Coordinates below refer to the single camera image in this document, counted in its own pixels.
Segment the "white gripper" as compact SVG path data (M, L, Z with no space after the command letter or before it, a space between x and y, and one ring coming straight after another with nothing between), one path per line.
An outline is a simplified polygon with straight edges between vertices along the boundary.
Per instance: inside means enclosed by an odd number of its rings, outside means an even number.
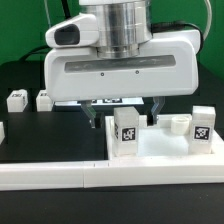
M154 97L147 125L157 124L164 96L191 95L198 88L196 54L199 32L156 33L139 46L139 55L101 59L92 47L51 50L44 63L45 86L54 101L82 101L92 128L101 128L103 114L91 101Z

